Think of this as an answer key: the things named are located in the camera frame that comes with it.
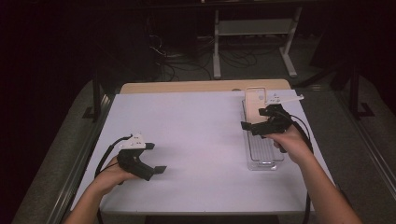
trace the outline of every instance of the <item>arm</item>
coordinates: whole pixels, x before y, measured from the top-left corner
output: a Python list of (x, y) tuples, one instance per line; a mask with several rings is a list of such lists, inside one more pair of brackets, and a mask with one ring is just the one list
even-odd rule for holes
[(65, 223), (93, 223), (103, 196), (122, 181), (132, 178), (134, 175), (122, 170), (118, 166), (117, 158), (113, 158), (105, 170), (85, 189)]
[(265, 137), (274, 139), (276, 147), (281, 145), (285, 148), (290, 158), (300, 167), (320, 223), (361, 223), (294, 126), (284, 133), (272, 133)]

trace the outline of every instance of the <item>wooden table edge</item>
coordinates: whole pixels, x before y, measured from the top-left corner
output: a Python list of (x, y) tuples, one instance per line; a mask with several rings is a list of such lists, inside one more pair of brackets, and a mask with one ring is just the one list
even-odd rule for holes
[(290, 90), (290, 84), (286, 79), (245, 79), (126, 83), (122, 86), (120, 94), (186, 91), (243, 91), (248, 87), (264, 87), (267, 90)]

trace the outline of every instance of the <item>white table surface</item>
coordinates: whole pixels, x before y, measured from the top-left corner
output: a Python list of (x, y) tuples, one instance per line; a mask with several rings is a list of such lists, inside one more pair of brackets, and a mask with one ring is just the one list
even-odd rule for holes
[[(268, 94), (275, 92), (295, 95), (292, 90)], [(249, 171), (240, 124), (243, 99), (243, 91), (117, 95), (72, 208), (92, 182), (108, 146), (130, 133), (142, 133), (146, 142), (156, 145), (141, 155), (142, 162), (167, 168), (150, 181), (135, 179), (116, 186), (102, 200), (103, 212), (213, 215), (304, 211), (304, 181), (288, 154), (275, 171)], [(283, 107), (309, 128), (300, 102)], [(311, 140), (319, 163), (331, 177), (312, 132)], [(120, 144), (105, 165), (118, 154)]]

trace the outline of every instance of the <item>forearm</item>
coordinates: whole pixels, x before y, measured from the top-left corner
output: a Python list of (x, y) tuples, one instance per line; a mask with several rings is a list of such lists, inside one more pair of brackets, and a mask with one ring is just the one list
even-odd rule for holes
[(313, 155), (300, 163), (300, 169), (320, 223), (361, 223)]
[(93, 188), (87, 187), (65, 223), (93, 223), (102, 198), (102, 193), (97, 192)]

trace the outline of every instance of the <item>metal frame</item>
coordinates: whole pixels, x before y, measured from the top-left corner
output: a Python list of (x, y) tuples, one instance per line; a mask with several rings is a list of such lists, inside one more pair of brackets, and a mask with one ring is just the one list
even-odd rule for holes
[(286, 43), (279, 48), (283, 62), (290, 77), (297, 77), (296, 70), (289, 56), (291, 42), (294, 38), (300, 19), (302, 7), (297, 7), (292, 19), (250, 20), (250, 21), (220, 21), (219, 11), (215, 14), (215, 48), (213, 53), (213, 77), (221, 79), (219, 62), (219, 37), (221, 35), (278, 35), (287, 34)]

